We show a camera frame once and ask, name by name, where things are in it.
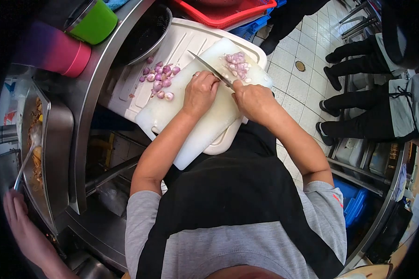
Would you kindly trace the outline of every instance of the person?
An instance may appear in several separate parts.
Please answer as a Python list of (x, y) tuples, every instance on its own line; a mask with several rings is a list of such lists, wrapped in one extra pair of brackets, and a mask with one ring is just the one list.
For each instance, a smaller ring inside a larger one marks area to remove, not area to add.
[[(249, 121), (230, 148), (183, 171), (172, 165), (219, 82), (196, 72), (183, 108), (139, 160), (127, 205), (130, 277), (334, 278), (346, 260), (343, 195), (324, 152), (269, 88), (234, 81), (234, 102)], [(277, 138), (303, 190), (277, 157)]]
[(340, 109), (366, 110), (350, 120), (318, 122), (315, 128), (327, 146), (333, 145), (335, 138), (398, 142), (419, 138), (419, 74), (410, 80), (390, 80), (368, 91), (337, 95), (319, 105), (335, 117)]
[(53, 245), (28, 218), (24, 197), (14, 189), (3, 197), (3, 209), (22, 254), (39, 266), (49, 279), (79, 279), (61, 260)]
[(328, 2), (329, 0), (289, 0), (285, 5), (274, 8), (268, 20), (273, 25), (272, 30), (260, 48), (266, 55), (271, 54), (279, 41), (289, 35), (305, 15), (313, 15)]
[[(404, 43), (399, 47), (404, 52)], [(363, 55), (359, 58), (341, 62), (346, 57)], [(397, 77), (406, 69), (394, 64), (386, 53), (382, 33), (371, 35), (363, 41), (351, 42), (337, 47), (334, 52), (326, 56), (326, 62), (333, 63), (331, 67), (324, 67), (324, 73), (334, 87), (340, 91), (342, 86), (339, 77), (358, 73), (392, 74)]]

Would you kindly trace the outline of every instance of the white cutting board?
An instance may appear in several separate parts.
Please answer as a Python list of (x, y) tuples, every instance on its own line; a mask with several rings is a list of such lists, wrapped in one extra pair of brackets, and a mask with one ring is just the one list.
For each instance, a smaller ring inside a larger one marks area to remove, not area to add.
[[(227, 38), (222, 38), (204, 52), (196, 54), (220, 73), (227, 73), (229, 80), (234, 81), (235, 77), (230, 74), (229, 70), (223, 67), (226, 62), (221, 57), (226, 53), (233, 54), (239, 51), (241, 49), (232, 41)], [(251, 78), (250, 84), (261, 84), (266, 87), (273, 85), (270, 76), (250, 57), (246, 56), (246, 62), (252, 65), (247, 73), (247, 77)], [(196, 71), (202, 70), (207, 70), (207, 68), (198, 60), (194, 59), (191, 61), (173, 78), (170, 87), (162, 89), (165, 92), (173, 92), (175, 94), (173, 101), (167, 101), (166, 99), (160, 100), (157, 97), (153, 97), (135, 116), (135, 123), (140, 126), (151, 140), (155, 139), (155, 134), (152, 132), (153, 127), (155, 127), (154, 131), (161, 132), (183, 107), (184, 89), (186, 85)], [(179, 170), (187, 167), (236, 118), (240, 117), (236, 103), (231, 97), (232, 93), (233, 91), (225, 86), (224, 83), (220, 84), (213, 105), (198, 121), (174, 160), (174, 165)]]

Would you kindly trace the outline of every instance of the black sneaker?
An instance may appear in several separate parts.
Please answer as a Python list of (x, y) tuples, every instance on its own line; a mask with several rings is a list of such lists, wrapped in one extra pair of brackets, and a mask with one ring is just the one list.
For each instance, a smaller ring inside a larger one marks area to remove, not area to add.
[(320, 125), (321, 125), (321, 122), (318, 122), (317, 124), (315, 124), (315, 129), (317, 130), (317, 132), (320, 135), (321, 139), (323, 140), (324, 144), (327, 145), (327, 146), (334, 145), (334, 138), (333, 137), (328, 137), (328, 136), (323, 136), (323, 134), (321, 133)]
[(265, 55), (269, 55), (275, 50), (278, 43), (279, 43), (279, 41), (276, 41), (276, 40), (268, 37), (267, 39), (265, 39), (261, 43), (261, 45), (259, 47), (265, 52)]
[(340, 60), (336, 59), (334, 53), (331, 52), (328, 55), (326, 55), (326, 62), (327, 63), (332, 63), (332, 64), (337, 64), (337, 63), (341, 62), (341, 59)]
[(329, 67), (324, 67), (324, 73), (326, 74), (326, 76), (328, 77), (329, 81), (332, 84), (332, 87), (334, 87), (334, 89), (336, 91), (340, 91), (341, 90), (341, 83), (338, 80), (338, 76), (335, 76), (333, 74), (331, 74), (331, 69)]
[(339, 117), (339, 116), (340, 116), (340, 109), (335, 109), (335, 110), (326, 109), (326, 108), (324, 107), (323, 102), (324, 102), (324, 101), (320, 101), (320, 103), (319, 103), (320, 109), (321, 109), (322, 111), (329, 113), (329, 114), (330, 114), (330, 115), (332, 115), (333, 117)]

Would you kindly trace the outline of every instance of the metal colander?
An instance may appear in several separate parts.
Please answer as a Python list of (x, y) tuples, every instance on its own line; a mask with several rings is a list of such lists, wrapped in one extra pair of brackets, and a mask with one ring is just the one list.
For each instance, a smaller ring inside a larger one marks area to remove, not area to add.
[(160, 47), (171, 26), (172, 13), (164, 5), (152, 5), (140, 17), (127, 35), (115, 59), (112, 68), (137, 64)]

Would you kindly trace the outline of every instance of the knife blade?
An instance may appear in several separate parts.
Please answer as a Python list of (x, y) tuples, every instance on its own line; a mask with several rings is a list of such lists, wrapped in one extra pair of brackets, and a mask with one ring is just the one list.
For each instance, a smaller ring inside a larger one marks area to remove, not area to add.
[(214, 75), (216, 75), (218, 78), (220, 78), (221, 81), (225, 82), (226, 85), (228, 85), (229, 88), (231, 88), (233, 91), (235, 90), (233, 88), (233, 84), (226, 79), (221, 73), (216, 71), (213, 67), (211, 67), (207, 62), (205, 62), (202, 58), (198, 57), (194, 53), (192, 53), (190, 50), (188, 50), (190, 54), (192, 54), (197, 60), (199, 60), (200, 63), (202, 63), (205, 67), (207, 67)]

